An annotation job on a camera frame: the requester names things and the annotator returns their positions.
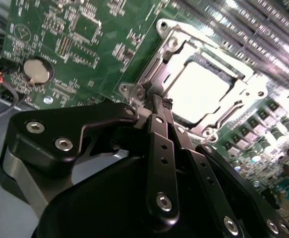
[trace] silver screw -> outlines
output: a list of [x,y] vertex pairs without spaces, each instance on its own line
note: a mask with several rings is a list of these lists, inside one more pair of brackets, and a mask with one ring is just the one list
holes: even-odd
[[279,222],[280,226],[282,227],[283,231],[285,231],[286,234],[289,235],[289,229],[286,225],[284,225],[282,222]]
[[212,153],[213,151],[212,151],[212,149],[209,147],[209,146],[205,146],[205,149],[209,152],[209,153]]
[[125,109],[126,113],[128,113],[129,115],[133,116],[134,115],[134,112],[131,111],[130,109]]
[[159,194],[157,196],[156,203],[163,211],[169,212],[172,210],[171,200],[164,194]]
[[121,87],[121,90],[122,90],[123,92],[126,92],[126,91],[128,91],[128,88],[127,88],[126,86],[122,86],[122,87]]
[[162,120],[161,118],[156,117],[155,119],[156,119],[159,123],[163,123],[163,120]]
[[178,46],[178,40],[177,40],[177,38],[171,37],[171,38],[169,39],[169,47],[170,47],[171,49],[176,49],[177,46]]
[[233,220],[230,217],[225,217],[224,218],[224,224],[225,227],[228,229],[228,231],[233,234],[234,236],[239,234],[239,230],[237,225],[233,222]]
[[73,143],[66,138],[59,138],[55,141],[55,146],[62,151],[70,151],[73,148]]
[[41,134],[42,132],[45,131],[45,126],[37,121],[31,121],[26,124],[26,129],[30,133]]
[[43,99],[43,102],[45,104],[47,104],[47,105],[52,104],[53,101],[54,101],[54,99],[52,97],[50,97],[50,96],[45,96],[44,99]]
[[278,227],[271,220],[267,219],[267,225],[270,230],[273,231],[275,234],[279,233]]
[[182,133],[182,134],[185,133],[185,130],[182,127],[178,126],[177,129],[180,133]]

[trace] microchip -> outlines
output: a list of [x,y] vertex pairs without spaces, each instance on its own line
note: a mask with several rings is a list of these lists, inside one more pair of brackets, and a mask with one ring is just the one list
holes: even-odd
[[267,124],[267,125],[275,125],[277,123],[277,120],[268,114],[266,111],[262,111],[259,113],[259,117]]
[[258,135],[256,135],[255,133],[253,133],[246,127],[241,130],[241,134],[247,141],[250,141],[250,142],[255,141],[259,137]]
[[275,102],[269,105],[269,108],[280,118],[284,117],[287,114],[286,110],[284,110],[284,108],[282,108],[280,105],[278,105]]
[[258,122],[256,119],[251,119],[249,124],[251,125],[251,128],[253,129],[253,131],[259,135],[263,134],[264,132],[266,132],[268,130],[260,122]]
[[249,143],[238,135],[236,135],[232,140],[236,144],[236,146],[238,146],[242,150],[246,149],[249,146]]

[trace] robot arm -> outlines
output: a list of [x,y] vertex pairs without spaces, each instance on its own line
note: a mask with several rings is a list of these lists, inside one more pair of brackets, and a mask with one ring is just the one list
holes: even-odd
[[[192,145],[170,102],[22,112],[9,122],[1,186],[40,218],[34,238],[289,238],[289,223],[214,148]],[[126,158],[73,185],[103,153]]]

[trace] green circuit board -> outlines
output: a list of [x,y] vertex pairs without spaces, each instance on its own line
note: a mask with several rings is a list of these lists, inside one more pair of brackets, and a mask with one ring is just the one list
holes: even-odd
[[[207,9],[206,2],[196,2]],[[54,77],[33,86],[21,70],[5,75],[5,80],[27,95],[26,103],[36,109],[124,101],[119,86],[135,83],[154,54],[161,42],[156,30],[161,18],[189,23],[200,31],[209,30],[202,20],[170,0],[12,0],[2,56],[20,64],[32,56],[46,59],[53,67]],[[215,32],[212,40],[219,45],[225,42]],[[229,47],[229,51],[236,54],[234,47]],[[275,82],[268,87],[269,96],[221,128],[219,140],[213,144],[229,162],[238,160],[243,164],[242,176],[251,183],[261,182],[258,190],[287,180],[282,165],[274,159],[284,156],[284,163],[289,165],[285,154],[289,141],[279,145],[274,156],[260,147],[264,134],[236,157],[231,157],[225,145],[244,126],[249,127],[247,120],[251,116],[267,108],[275,91],[282,90]],[[52,97],[53,103],[46,104],[46,96]],[[249,150],[255,150],[262,161],[253,163]]]

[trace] motherboard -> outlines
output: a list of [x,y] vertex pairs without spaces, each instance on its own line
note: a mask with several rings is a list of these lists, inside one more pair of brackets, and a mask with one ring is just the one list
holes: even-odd
[[289,14],[280,6],[12,0],[2,56],[22,67],[5,80],[35,109],[104,101],[143,107],[152,94],[172,99],[174,119],[193,143],[212,144],[259,192],[284,205]]

